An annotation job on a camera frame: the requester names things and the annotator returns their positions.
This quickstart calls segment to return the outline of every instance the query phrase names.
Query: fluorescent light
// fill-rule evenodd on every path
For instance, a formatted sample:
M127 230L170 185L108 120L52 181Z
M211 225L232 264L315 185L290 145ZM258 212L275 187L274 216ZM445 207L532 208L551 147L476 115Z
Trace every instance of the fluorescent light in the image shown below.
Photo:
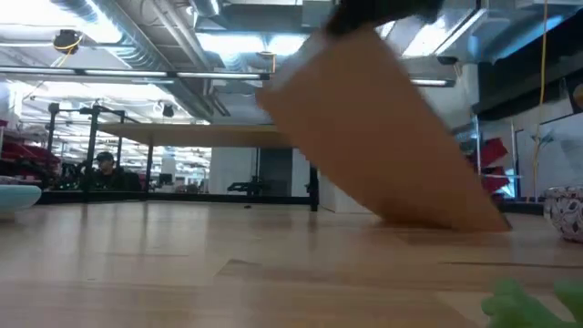
M444 42L447 34L445 17L441 16L435 23L421 28L411 44L403 52L403 56L429 56Z
M421 79L413 78L411 83L418 87L445 87L447 86L447 81L445 80L431 80L431 79Z
M267 46L267 51L275 55L289 56L296 53L307 38L307 36L298 35L274 36Z
M443 54L447 48L449 48L455 41L457 41L457 39L459 39L465 33L465 31L467 31L473 24L475 24L486 12L486 9L478 10L477 13L475 13L462 26L460 26L457 31L455 31L455 33L449 36L445 42L440 45L437 50L435 50L435 53L437 55Z
M166 72L138 71L138 70L108 70L86 69L85 73L91 76L115 76L115 77L166 77Z
M168 85L168 84L174 84L174 80L170 80L170 79L150 79L150 78L145 78L145 79L135 79L135 80L131 80L132 83L136 83L136 84L153 84L153 85Z
M197 73L197 72L181 72L176 74L178 77L185 78L217 78L217 79L249 79L261 80L261 74L253 73Z
M220 55L265 51L263 41L256 35L197 33L197 38L203 49Z
M0 67L0 73L74 75L75 70L69 68Z

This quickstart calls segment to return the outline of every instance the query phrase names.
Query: bowl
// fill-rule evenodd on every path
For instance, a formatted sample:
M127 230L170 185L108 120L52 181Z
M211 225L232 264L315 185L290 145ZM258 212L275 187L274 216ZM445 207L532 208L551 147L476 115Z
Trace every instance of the bowl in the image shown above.
M567 241L583 242L583 186L545 191L545 219Z
M41 193L35 186L0 185L0 213L27 209L35 205Z

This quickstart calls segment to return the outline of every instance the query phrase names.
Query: desk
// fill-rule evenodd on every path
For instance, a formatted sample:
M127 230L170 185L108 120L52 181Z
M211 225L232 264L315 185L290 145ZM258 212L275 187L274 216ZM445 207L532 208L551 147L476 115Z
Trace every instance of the desk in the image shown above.
M290 148L274 126L101 124L99 130L139 143L173 147Z

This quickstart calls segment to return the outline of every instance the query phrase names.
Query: wooden floor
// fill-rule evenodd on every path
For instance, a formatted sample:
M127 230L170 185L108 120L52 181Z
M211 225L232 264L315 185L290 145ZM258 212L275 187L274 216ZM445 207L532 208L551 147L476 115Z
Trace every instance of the wooden floor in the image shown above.
M583 245L509 219L471 235L305 206L35 207L0 224L0 326L485 327L508 277L565 316L551 283L583 278Z

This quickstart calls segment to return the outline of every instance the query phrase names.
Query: yellow cable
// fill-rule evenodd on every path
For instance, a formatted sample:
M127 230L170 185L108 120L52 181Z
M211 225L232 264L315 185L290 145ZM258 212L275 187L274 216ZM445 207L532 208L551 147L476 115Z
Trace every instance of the yellow cable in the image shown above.
M537 180L538 180L538 151L540 147L540 123L543 120L543 105L545 104L545 87L546 87L546 75L547 75L547 20L548 20L548 0L545 0L545 13L543 17L543 52L542 60L540 64L540 100L538 103L538 121L537 121L537 133L535 134L535 154L532 162L532 175L533 175L533 195L535 197L535 202L538 202L537 192Z
M63 64L65 64L66 60L69 58L69 56L71 56L71 52L73 51L73 47L69 48L69 51L66 53L66 55L63 56L63 60L61 60L56 67L61 67L63 66Z

